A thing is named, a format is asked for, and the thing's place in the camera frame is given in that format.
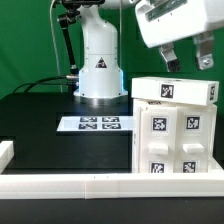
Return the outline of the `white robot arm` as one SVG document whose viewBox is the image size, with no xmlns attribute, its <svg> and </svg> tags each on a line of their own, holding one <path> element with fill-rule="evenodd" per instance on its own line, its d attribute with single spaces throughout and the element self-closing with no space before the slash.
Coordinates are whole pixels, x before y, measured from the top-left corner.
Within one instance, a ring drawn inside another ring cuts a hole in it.
<svg viewBox="0 0 224 224">
<path fill-rule="evenodd" d="M 105 0 L 104 9 L 133 6 L 144 43 L 157 47 L 167 70 L 180 69 L 173 43 L 192 37 L 197 46 L 196 63 L 201 70 L 213 66 L 213 31 L 224 27 L 224 0 Z M 84 39 L 84 66 L 74 96 L 94 105 L 123 100 L 123 72 L 118 66 L 118 34 L 103 20 L 99 8 L 80 8 Z"/>
</svg>

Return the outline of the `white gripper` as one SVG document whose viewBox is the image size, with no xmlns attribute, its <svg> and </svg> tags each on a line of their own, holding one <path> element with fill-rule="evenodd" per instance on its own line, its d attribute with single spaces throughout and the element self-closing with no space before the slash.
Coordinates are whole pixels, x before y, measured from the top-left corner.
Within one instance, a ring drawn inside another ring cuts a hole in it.
<svg viewBox="0 0 224 224">
<path fill-rule="evenodd" d="M 175 42 L 193 37 L 198 70 L 214 65 L 214 35 L 210 30 L 224 27 L 224 0 L 141 0 L 135 14 L 144 43 L 159 47 L 168 72 L 178 72 L 180 61 Z"/>
</svg>

